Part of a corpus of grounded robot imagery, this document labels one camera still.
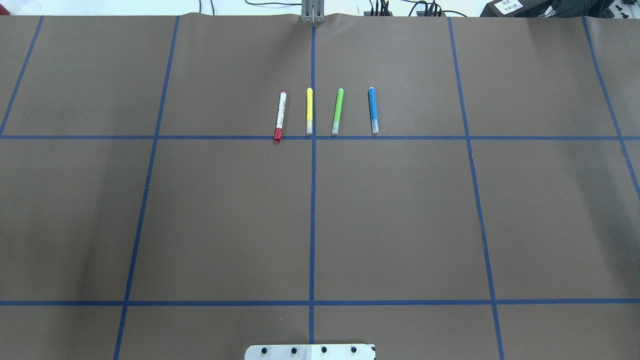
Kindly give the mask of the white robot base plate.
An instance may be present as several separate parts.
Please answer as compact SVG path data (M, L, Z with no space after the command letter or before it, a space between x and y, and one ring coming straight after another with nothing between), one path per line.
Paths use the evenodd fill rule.
M374 344L256 344L249 346L245 360L375 360Z

